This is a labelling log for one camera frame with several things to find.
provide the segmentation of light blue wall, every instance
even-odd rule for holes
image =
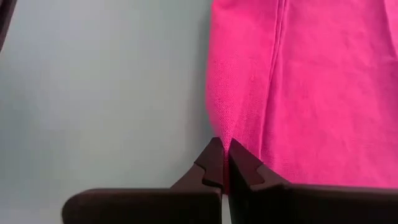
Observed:
[[[210,3],[19,0],[0,54],[0,223],[60,223],[79,191],[187,171],[213,135]]]

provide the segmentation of fabric fold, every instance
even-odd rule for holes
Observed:
[[[292,182],[398,187],[397,15],[396,0],[215,0],[206,107],[225,148]]]

